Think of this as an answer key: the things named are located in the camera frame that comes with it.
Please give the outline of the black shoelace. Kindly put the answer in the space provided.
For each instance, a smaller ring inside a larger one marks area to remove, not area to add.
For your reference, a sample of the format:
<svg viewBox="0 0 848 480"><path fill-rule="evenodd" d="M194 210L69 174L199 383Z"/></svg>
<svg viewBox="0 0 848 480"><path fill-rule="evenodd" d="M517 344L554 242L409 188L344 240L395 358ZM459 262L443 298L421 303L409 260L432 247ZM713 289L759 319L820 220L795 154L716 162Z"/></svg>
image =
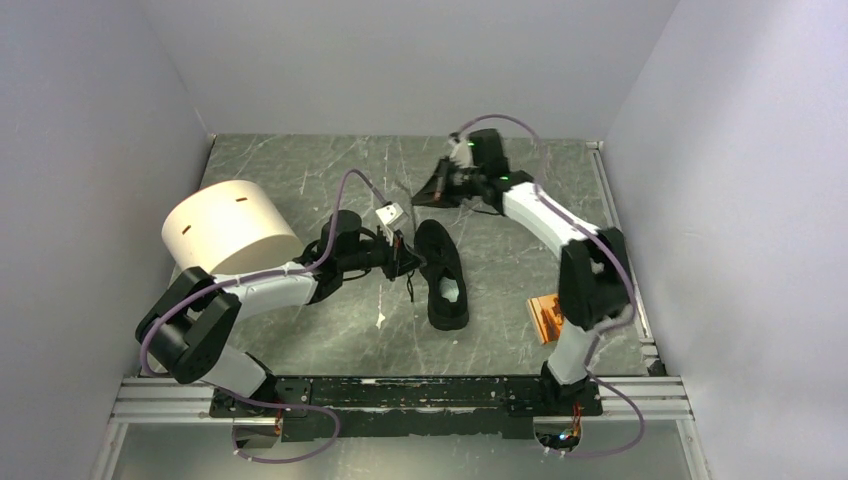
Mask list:
<svg viewBox="0 0 848 480"><path fill-rule="evenodd" d="M395 188L399 189L401 192L403 192L407 197L407 199L405 200L405 202L407 203L407 206L404 208L404 212L405 212L405 216L407 217L407 221L404 223L404 225L406 227L411 227L412 233L415 233L417 231L418 226L417 226L417 218L416 218L416 214L415 214L415 210L414 210L414 205L412 204L411 189L399 180L394 180L393 186ZM402 244L403 244L405 251L407 252L407 255L410 256L411 258L414 258L414 261L413 261L414 266L406 273L407 292L409 294L410 302L414 303L415 302L415 293L414 293L414 286L413 286L412 279L413 279L415 273L418 271L418 269L422 265L426 264L426 260L418 252L415 251L414 245L413 245L414 238L411 237L410 235L407 235L404 231L404 228L401 228L401 236L402 236Z"/></svg>

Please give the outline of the black shoe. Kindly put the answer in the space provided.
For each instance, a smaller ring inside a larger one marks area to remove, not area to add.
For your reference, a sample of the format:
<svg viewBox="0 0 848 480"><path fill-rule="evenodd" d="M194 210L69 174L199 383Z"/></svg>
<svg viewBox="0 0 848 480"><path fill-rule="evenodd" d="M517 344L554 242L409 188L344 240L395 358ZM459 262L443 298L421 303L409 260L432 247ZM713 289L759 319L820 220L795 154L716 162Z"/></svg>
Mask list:
<svg viewBox="0 0 848 480"><path fill-rule="evenodd" d="M455 242L436 220L422 221L414 235L414 248L426 264L419 268L428 285L427 314L441 331L454 331L469 322L467 287Z"/></svg>

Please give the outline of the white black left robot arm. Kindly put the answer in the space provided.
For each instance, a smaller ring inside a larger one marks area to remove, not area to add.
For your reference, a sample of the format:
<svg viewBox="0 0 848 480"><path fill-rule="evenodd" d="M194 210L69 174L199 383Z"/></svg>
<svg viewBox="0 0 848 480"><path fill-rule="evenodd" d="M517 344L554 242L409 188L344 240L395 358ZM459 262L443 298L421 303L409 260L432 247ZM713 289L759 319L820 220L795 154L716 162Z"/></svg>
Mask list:
<svg viewBox="0 0 848 480"><path fill-rule="evenodd" d="M229 346L238 321L319 303L372 270L393 281L423 264L401 231L369 230L358 214L341 210L319 239L279 267L243 275L213 276L201 267L182 271L141 320L135 338L142 356L153 357L178 383L208 383L261 416L279 399L278 380L253 355Z"/></svg>

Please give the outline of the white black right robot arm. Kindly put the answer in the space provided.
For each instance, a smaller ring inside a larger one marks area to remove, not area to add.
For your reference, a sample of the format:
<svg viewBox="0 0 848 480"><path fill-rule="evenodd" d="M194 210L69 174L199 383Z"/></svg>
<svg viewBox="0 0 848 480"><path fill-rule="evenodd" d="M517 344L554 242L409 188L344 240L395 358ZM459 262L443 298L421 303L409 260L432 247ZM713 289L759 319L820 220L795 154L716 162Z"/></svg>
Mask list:
<svg viewBox="0 0 848 480"><path fill-rule="evenodd" d="M632 309L635 289L624 235L617 228L600 228L579 219L532 175L511 169L497 130L454 132L449 145L449 154L439 159L412 202L454 208L466 199L479 198L498 215L527 229L555 255L564 325L543 363L539 398L548 412L565 413L589 379L588 365L602 332Z"/></svg>

